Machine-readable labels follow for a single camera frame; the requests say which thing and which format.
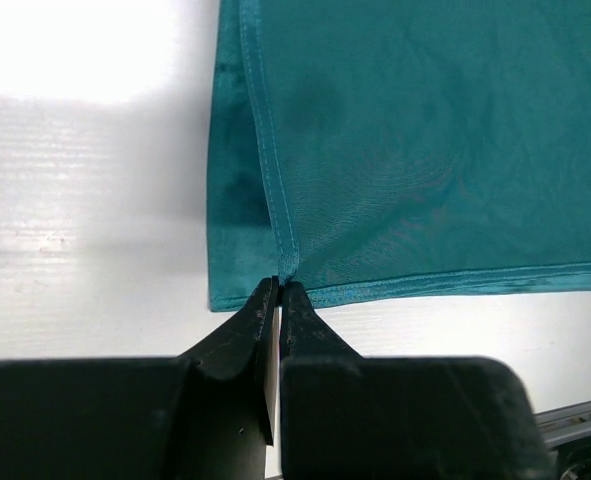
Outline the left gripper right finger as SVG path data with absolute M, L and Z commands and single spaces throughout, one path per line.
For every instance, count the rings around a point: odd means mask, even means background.
M 284 287 L 279 347 L 281 361 L 296 357 L 361 357 L 317 314 L 300 282 L 289 282 Z

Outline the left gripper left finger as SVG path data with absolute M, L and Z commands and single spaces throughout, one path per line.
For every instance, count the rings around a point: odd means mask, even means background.
M 227 382 L 248 373 L 255 383 L 273 382 L 278 293 L 275 277 L 262 279 L 239 311 L 174 361 L 182 378 Z

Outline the teal cloth napkin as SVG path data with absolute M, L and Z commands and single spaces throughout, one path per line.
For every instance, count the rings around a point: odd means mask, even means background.
M 224 1 L 209 303 L 591 291 L 591 1 Z

